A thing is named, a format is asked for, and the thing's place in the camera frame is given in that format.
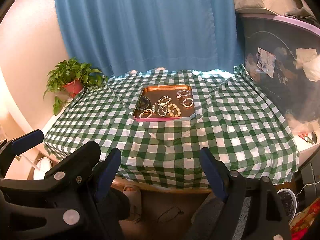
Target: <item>curtain fold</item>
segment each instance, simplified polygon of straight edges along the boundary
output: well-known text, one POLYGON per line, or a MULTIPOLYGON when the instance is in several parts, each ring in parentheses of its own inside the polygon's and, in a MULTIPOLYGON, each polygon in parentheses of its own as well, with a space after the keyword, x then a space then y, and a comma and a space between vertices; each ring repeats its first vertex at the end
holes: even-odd
POLYGON ((233 71, 233 0, 55 0, 55 6, 69 56, 106 75, 161 66, 233 71))

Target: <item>green and white checkered tablecloth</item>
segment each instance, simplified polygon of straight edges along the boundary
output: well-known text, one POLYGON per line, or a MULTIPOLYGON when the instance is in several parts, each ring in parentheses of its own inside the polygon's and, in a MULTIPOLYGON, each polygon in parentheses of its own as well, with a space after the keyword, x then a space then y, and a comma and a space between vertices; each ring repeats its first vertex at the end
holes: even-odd
POLYGON ((60 160, 89 140, 100 144, 101 160, 116 147, 122 153, 118 176, 162 187, 207 188, 202 147, 245 177, 290 181, 299 152, 287 122, 242 66, 226 74, 149 71, 110 78, 104 88, 76 96, 44 146, 60 160), (196 117, 137 123, 132 113, 142 89, 168 84, 191 86, 196 117))

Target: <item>metal tray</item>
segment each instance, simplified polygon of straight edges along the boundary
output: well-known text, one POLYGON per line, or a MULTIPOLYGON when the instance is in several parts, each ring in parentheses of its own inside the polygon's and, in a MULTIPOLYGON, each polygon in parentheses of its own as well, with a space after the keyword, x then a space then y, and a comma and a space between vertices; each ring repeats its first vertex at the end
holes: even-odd
POLYGON ((162 96, 169 96, 172 99, 170 103, 179 106, 181 111, 180 117, 171 117, 169 115, 161 117, 158 114, 153 114, 150 118, 139 118, 141 112, 136 108, 133 112, 134 119, 137 122, 166 122, 191 120, 196 115, 195 106, 193 105, 190 108, 185 108, 182 105, 180 105, 179 100, 177 99, 177 92, 179 90, 191 91, 191 95, 189 97, 193 98, 192 89, 188 85, 150 86, 142 90, 140 97, 145 96, 150 99, 151 106, 149 106, 148 108, 151 109, 152 104, 156 104, 159 98, 161 98, 162 96))

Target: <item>dark pants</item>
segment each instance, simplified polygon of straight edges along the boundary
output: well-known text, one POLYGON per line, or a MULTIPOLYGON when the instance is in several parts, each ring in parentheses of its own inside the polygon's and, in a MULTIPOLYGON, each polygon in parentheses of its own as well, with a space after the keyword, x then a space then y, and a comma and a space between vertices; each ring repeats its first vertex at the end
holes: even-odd
POLYGON ((127 196, 119 190, 110 188, 108 195, 97 203, 97 210, 110 240, 125 240, 119 220, 125 220, 130 215, 127 196))

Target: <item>white sticker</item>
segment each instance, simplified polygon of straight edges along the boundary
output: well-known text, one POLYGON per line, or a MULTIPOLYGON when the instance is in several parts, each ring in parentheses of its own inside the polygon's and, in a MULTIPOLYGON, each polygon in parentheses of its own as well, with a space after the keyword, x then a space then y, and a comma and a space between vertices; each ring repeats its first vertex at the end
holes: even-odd
POLYGON ((258 63, 257 66, 270 77, 273 78, 273 72, 275 70, 276 56, 267 52, 264 49, 258 48, 257 53, 258 63))

